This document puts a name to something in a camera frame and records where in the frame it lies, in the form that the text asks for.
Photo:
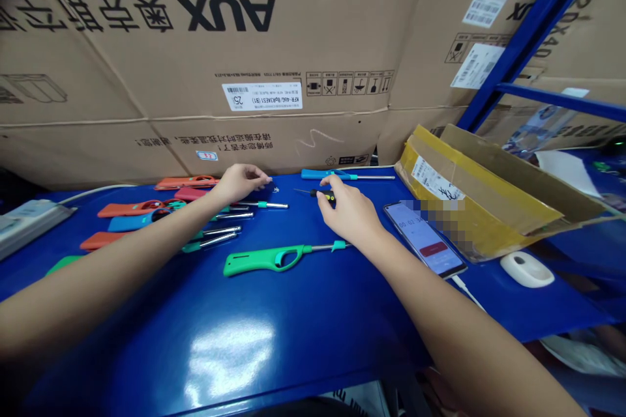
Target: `smartphone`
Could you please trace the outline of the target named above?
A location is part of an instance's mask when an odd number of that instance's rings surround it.
[[[439,232],[418,213],[401,202],[385,205],[383,209],[415,255],[435,274],[447,279],[468,268]]]

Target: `blue shelf frame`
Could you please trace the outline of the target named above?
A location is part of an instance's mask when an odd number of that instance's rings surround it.
[[[476,132],[505,94],[626,122],[626,108],[614,104],[513,85],[513,81],[573,2],[574,0],[537,0],[535,2],[496,66],[461,116],[458,127]]]

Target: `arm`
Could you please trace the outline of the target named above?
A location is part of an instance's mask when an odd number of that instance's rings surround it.
[[[437,369],[472,415],[581,416],[585,413],[536,359],[489,315],[443,281],[386,231],[372,204],[337,176],[318,193],[324,222],[383,274],[413,320]]]
[[[67,350],[124,303],[221,209],[270,181],[256,166],[235,164],[204,197],[0,303],[0,364],[47,361]]]

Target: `red button on screen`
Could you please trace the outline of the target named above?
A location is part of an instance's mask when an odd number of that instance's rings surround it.
[[[431,244],[430,246],[426,246],[425,248],[421,248],[419,250],[419,253],[424,257],[428,257],[433,254],[437,254],[438,252],[445,251],[447,248],[448,247],[443,241],[439,241],[438,243]]]

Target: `forearm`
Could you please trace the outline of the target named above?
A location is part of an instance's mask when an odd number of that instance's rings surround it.
[[[476,415],[583,416],[546,369],[496,321],[391,234],[359,249],[385,276],[437,369]]]
[[[69,348],[127,300],[224,205],[209,193],[2,302],[0,361]]]

